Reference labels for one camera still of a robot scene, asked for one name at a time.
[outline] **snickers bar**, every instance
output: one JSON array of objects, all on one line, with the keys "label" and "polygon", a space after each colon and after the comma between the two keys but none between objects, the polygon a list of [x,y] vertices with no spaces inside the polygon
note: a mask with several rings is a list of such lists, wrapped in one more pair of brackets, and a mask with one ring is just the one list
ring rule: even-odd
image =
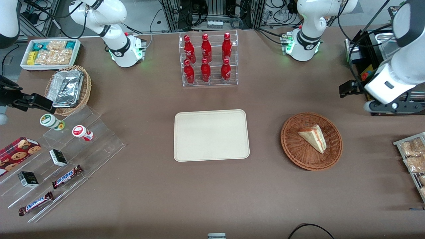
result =
[{"label": "snickers bar", "polygon": [[75,168],[73,168],[71,171],[69,171],[64,176],[60,177],[58,180],[52,182],[53,189],[58,188],[61,184],[64,184],[71,178],[75,177],[79,172],[82,172],[82,168],[80,165],[77,165]]},{"label": "snickers bar", "polygon": [[29,213],[34,208],[42,205],[43,203],[53,200],[53,193],[49,191],[46,195],[40,197],[39,199],[35,200],[31,204],[28,204],[26,207],[22,207],[19,209],[19,216],[24,216],[25,214]]}]

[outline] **table surface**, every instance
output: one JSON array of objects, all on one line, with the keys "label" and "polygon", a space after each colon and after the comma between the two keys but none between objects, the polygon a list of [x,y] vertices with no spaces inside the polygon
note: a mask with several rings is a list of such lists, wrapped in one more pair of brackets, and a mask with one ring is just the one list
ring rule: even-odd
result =
[{"label": "table surface", "polygon": [[[286,238],[310,222],[336,238],[423,238],[425,212],[408,211],[423,204],[392,145],[425,131],[423,117],[371,117],[363,96],[339,98],[338,86],[352,76],[336,27],[326,30],[308,62],[283,56],[255,31],[238,34],[239,85],[204,89],[181,85],[178,34],[155,35],[146,60],[131,68],[118,67],[101,38],[81,38],[77,63],[93,82],[88,104],[127,146],[35,224],[0,207],[0,237]],[[22,70],[18,83],[26,93],[43,94],[51,75]],[[250,156],[175,161],[174,116],[226,109],[246,112]],[[341,133],[343,154],[331,169],[301,169],[281,147],[283,123],[303,111],[326,116]],[[38,122],[43,111],[7,114],[0,148],[46,132]],[[314,228],[293,238],[307,236],[326,238]]]}]

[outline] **brown wicker basket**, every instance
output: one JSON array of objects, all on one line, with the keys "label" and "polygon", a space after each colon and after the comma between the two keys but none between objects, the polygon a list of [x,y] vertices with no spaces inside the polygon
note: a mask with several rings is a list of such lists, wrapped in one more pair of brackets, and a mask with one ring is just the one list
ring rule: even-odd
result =
[{"label": "brown wicker basket", "polygon": [[[81,87],[81,93],[80,93],[78,105],[74,108],[56,108],[55,114],[59,114],[63,116],[68,116],[72,112],[76,111],[78,108],[85,106],[87,104],[88,99],[90,98],[91,79],[87,71],[79,65],[66,67],[66,68],[60,69],[59,71],[70,71],[70,70],[82,71],[84,73],[84,79],[83,79],[83,85]],[[53,76],[50,77],[46,90],[44,91],[44,97],[46,97],[47,93],[49,92],[50,84],[52,83],[52,80],[53,80]]]},{"label": "brown wicker basket", "polygon": [[[313,148],[298,131],[301,128],[319,125],[327,148],[323,154]],[[312,112],[303,112],[290,117],[282,127],[280,142],[289,159],[296,165],[311,171],[332,167],[341,157],[343,140],[337,127],[327,118]]]}]

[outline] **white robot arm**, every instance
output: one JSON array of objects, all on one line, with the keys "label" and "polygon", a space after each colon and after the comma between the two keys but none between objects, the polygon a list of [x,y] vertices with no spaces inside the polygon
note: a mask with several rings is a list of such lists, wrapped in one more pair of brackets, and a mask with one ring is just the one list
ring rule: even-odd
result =
[{"label": "white robot arm", "polygon": [[18,0],[0,0],[0,49],[12,46],[19,37]]},{"label": "white robot arm", "polygon": [[109,48],[117,65],[130,67],[144,60],[146,42],[126,35],[118,25],[127,17],[127,10],[119,0],[84,0],[74,1],[69,5],[69,12],[81,2],[82,5],[71,14],[78,24],[88,27],[98,34]]},{"label": "white robot arm", "polygon": [[381,63],[374,78],[365,86],[365,90],[378,101],[366,103],[366,111],[377,112],[374,109],[376,104],[391,104],[392,111],[397,111],[400,105],[393,101],[425,82],[424,11],[425,1],[407,0],[395,15],[393,32],[400,49],[392,58]]},{"label": "white robot arm", "polygon": [[303,16],[301,29],[286,34],[285,53],[295,60],[308,61],[317,52],[320,38],[326,29],[324,16],[337,16],[345,6],[341,15],[350,13],[357,5],[357,0],[298,0],[297,10]]}]

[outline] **sandwich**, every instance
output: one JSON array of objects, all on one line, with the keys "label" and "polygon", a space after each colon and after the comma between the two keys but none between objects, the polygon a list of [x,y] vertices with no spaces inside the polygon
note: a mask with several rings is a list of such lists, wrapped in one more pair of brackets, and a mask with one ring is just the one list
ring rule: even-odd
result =
[{"label": "sandwich", "polygon": [[326,150],[326,141],[323,137],[322,130],[318,125],[309,128],[302,128],[298,134],[305,139],[315,150],[323,154]]}]

